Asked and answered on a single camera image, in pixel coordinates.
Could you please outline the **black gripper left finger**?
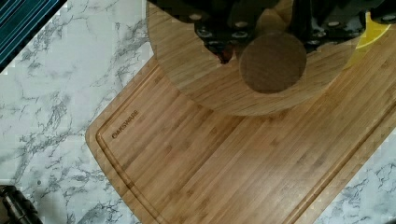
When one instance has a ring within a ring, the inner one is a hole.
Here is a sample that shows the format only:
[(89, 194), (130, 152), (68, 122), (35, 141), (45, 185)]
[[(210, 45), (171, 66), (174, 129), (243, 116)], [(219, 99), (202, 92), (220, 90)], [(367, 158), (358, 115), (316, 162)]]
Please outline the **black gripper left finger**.
[(148, 0), (174, 19), (192, 23), (195, 34), (222, 64), (233, 57), (236, 45), (249, 40), (248, 22), (237, 26), (236, 10), (243, 0)]

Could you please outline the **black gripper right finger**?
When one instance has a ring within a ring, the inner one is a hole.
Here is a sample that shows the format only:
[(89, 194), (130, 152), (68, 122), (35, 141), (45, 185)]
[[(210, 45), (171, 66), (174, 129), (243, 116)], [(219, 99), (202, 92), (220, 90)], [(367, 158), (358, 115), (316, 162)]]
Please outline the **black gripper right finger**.
[(292, 34), (307, 53), (328, 43), (340, 44), (361, 36), (366, 14), (379, 24), (394, 24), (395, 0), (294, 0)]

